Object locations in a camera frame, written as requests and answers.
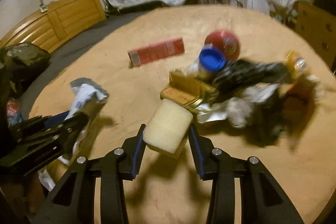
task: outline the drawer knob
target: drawer knob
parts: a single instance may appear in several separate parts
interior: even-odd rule
[[[333,27],[332,27],[329,23],[327,23],[327,24],[325,25],[325,27],[326,27],[326,29],[328,30],[328,32],[332,32],[332,31],[333,31]]]
[[[323,48],[323,50],[327,51],[329,49],[329,46],[328,46],[327,43],[322,42],[322,48]]]

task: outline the gray bedsheet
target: gray bedsheet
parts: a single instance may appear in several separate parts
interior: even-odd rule
[[[147,12],[110,17],[70,39],[67,43],[53,52],[49,67],[29,86],[26,92],[18,100],[23,118],[28,118],[29,112],[38,95],[62,70],[77,60],[108,34],[145,13]]]

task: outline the yellow sponge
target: yellow sponge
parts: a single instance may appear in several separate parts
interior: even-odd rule
[[[177,159],[187,141],[187,130],[193,115],[168,99],[154,113],[143,132],[149,149]]]

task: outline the black plastic bag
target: black plastic bag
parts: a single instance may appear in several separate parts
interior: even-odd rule
[[[244,59],[229,61],[215,79],[221,93],[258,83],[290,84],[290,74],[283,63],[252,63]]]
[[[279,85],[269,85],[253,98],[252,126],[262,145],[276,140],[284,130]]]
[[[9,71],[5,65],[6,56],[0,52],[0,157],[6,155],[12,147],[12,138],[8,129],[6,104],[9,97]]]
[[[8,59],[10,80],[23,92],[49,66],[50,53],[29,42],[1,49]]]

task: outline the wooden headboard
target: wooden headboard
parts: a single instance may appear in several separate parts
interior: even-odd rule
[[[1,40],[0,47],[31,42],[53,52],[69,39],[106,19],[99,0],[58,0],[48,11],[36,11],[16,24]]]

